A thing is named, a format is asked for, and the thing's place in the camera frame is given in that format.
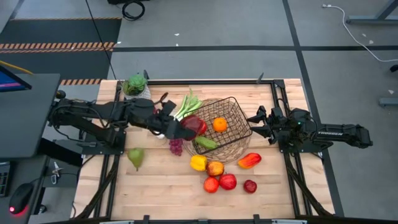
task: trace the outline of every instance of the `green pear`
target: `green pear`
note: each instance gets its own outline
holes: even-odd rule
[[[144,159],[144,149],[141,148],[130,149],[129,152],[127,153],[127,157],[132,162],[134,167],[137,168],[138,171],[138,167],[141,166],[142,160]]]

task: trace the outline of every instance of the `black wire basket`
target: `black wire basket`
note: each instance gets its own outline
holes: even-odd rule
[[[252,134],[250,125],[246,121],[246,116],[235,97],[231,96],[223,100],[218,100],[196,110],[188,111],[187,113],[189,112],[193,112],[192,114],[206,122],[207,130],[201,136],[213,140],[218,145],[215,149],[207,149],[197,144],[195,140],[192,140],[193,147],[198,154],[202,155],[225,147],[231,143],[247,138]],[[222,133],[214,131],[213,121],[216,118],[224,118],[227,120],[226,131]]]

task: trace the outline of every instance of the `concrete floor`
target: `concrete floor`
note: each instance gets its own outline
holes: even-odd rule
[[[13,0],[0,2],[0,15],[12,12]],[[355,46],[341,24],[341,12],[322,9],[323,3],[342,7],[348,15],[373,15],[387,0],[289,0],[301,46]],[[89,0],[95,17],[120,16],[105,0]],[[276,0],[151,0],[136,22],[123,20],[118,47],[201,45],[292,46],[282,1]],[[81,0],[24,0],[17,18],[88,17]],[[398,26],[349,26],[358,40],[373,45],[398,45]],[[383,59],[397,51],[378,51]],[[380,108],[380,97],[397,96],[398,77],[393,63],[381,63],[365,51],[306,51],[308,76],[323,123],[359,123],[374,141],[368,149],[345,144],[330,148],[338,191],[346,217],[398,220],[398,165],[396,160],[398,110]],[[301,78],[294,51],[114,52],[116,76],[123,79],[146,69],[155,78]],[[69,96],[93,100],[97,86],[63,86]],[[76,130],[67,130],[76,134]],[[61,138],[46,130],[45,137]],[[53,200],[63,194],[68,200]],[[44,203],[58,203],[31,223],[65,220],[73,190],[46,192]]]

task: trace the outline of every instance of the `computer screen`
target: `computer screen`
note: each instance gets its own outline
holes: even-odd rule
[[[0,92],[2,91],[17,91],[17,90],[28,90],[32,87],[0,66]]]

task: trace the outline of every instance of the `red grapes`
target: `red grapes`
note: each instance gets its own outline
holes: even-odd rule
[[[182,139],[172,139],[169,142],[170,151],[176,156],[181,156],[182,153]]]

